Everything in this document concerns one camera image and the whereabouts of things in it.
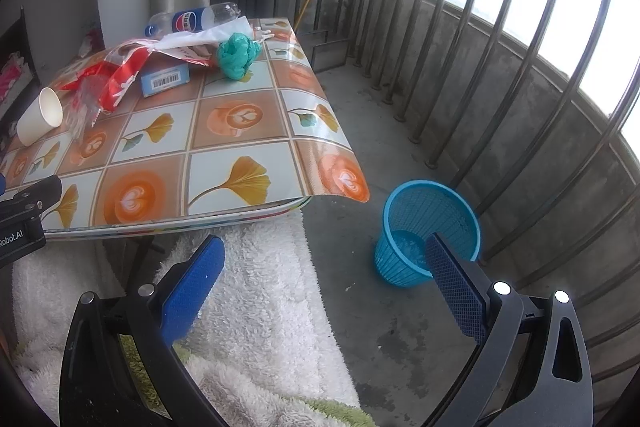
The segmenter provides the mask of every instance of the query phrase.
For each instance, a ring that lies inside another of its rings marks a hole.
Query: cup
[[[62,124],[62,104],[53,89],[45,87],[18,120],[15,131],[25,147]]]

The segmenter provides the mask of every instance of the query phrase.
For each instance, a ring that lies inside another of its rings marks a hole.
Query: plastic basket
[[[426,180],[397,187],[386,200],[382,233],[374,253],[380,275],[402,287],[432,279],[424,249],[427,237],[434,232],[440,232],[462,259],[475,261],[478,257],[478,220],[457,193]]]

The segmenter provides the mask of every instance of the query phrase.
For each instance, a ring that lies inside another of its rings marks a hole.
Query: barcode label
[[[156,78],[152,82],[152,86],[154,89],[158,89],[158,87],[166,86],[167,84],[175,84],[180,80],[180,75],[178,73],[172,73],[169,76],[161,76],[160,78]]]

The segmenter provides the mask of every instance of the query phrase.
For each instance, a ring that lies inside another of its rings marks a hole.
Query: patterned tablecloth
[[[57,174],[62,199],[42,214],[50,239],[238,223],[289,212],[314,194],[367,201],[362,171],[289,22],[259,24],[275,38],[240,81],[190,65],[188,84],[148,98],[133,83],[81,142],[64,125],[30,147],[14,142],[0,166],[1,199]]]

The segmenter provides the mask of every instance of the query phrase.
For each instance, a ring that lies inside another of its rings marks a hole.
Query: white fluffy blanket
[[[302,213],[185,233],[156,275],[186,260],[207,233],[225,243],[225,268],[184,345],[190,375],[236,426],[344,427],[296,397],[359,407],[324,312]],[[37,403],[58,420],[62,353],[79,296],[123,291],[98,242],[49,243],[14,264],[14,360]]]

